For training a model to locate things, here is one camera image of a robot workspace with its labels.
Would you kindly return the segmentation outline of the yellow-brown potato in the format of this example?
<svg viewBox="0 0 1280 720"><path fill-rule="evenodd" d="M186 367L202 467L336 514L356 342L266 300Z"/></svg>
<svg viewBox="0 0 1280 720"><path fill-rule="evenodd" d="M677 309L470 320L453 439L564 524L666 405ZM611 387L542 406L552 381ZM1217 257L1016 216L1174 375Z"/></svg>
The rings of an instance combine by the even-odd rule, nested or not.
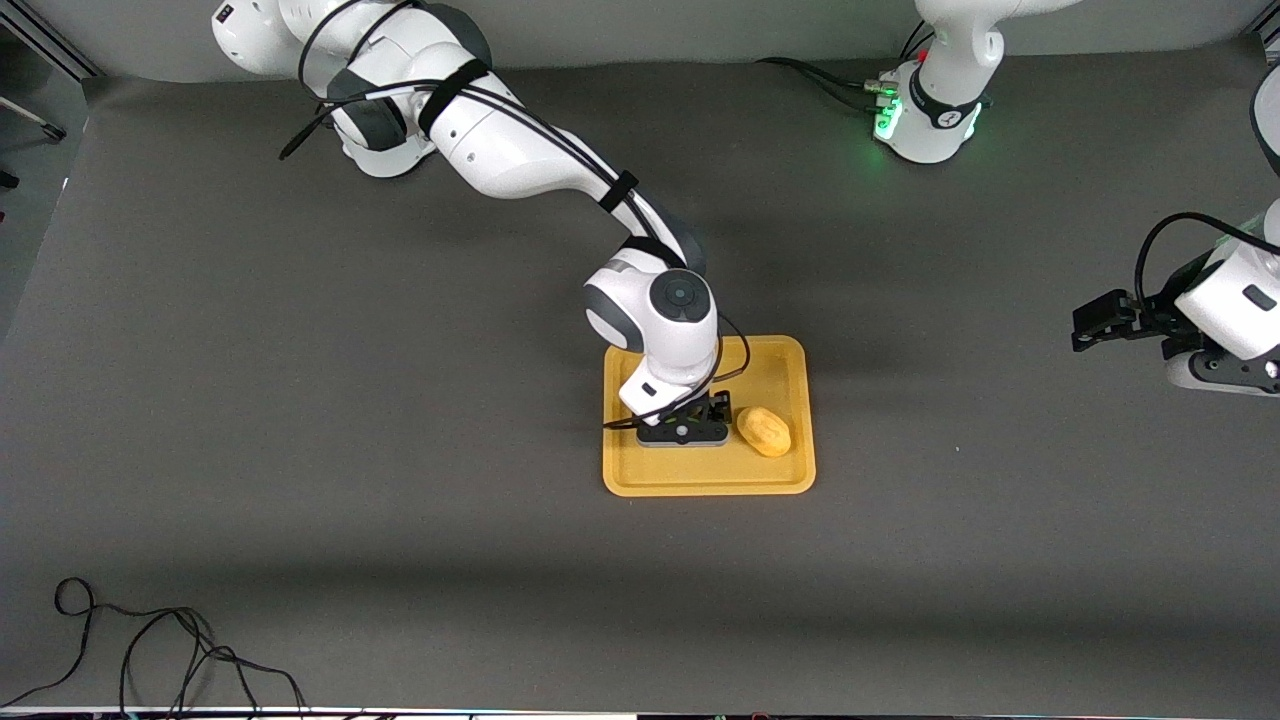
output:
<svg viewBox="0 0 1280 720"><path fill-rule="evenodd" d="M735 429L763 457L782 457L794 446L788 424L768 407L742 409L735 418Z"/></svg>

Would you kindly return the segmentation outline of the yellow plastic tray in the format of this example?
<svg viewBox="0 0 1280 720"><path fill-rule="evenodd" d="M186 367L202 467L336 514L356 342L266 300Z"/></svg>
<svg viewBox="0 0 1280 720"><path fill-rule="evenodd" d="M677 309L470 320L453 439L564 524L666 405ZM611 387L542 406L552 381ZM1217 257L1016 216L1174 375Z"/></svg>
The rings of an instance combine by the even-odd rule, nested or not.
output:
<svg viewBox="0 0 1280 720"><path fill-rule="evenodd" d="M605 487L623 497L799 495L817 478L806 355L783 334L724 340L723 372L744 361L744 374L710 387L730 396L723 439L645 446L634 429L602 432ZM754 407L773 413L788 429L786 454L767 457L742 438L736 420Z"/></svg>

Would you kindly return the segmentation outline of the dark grey table cover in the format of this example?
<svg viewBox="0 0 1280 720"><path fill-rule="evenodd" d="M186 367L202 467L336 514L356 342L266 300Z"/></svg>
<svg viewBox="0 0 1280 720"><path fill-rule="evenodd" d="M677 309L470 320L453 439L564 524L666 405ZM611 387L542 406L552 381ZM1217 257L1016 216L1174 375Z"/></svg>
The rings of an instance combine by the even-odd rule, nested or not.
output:
<svg viewBox="0 0 1280 720"><path fill-rule="evenodd" d="M1280 401L1070 347L1161 218L1280 196L1249 41L1011 56L901 163L758 64L506 70L805 352L815 484L621 498L581 283L625 232L276 155L291 83L90 86L0 345L0 702L65 577L329 707L1280 717Z"/></svg>

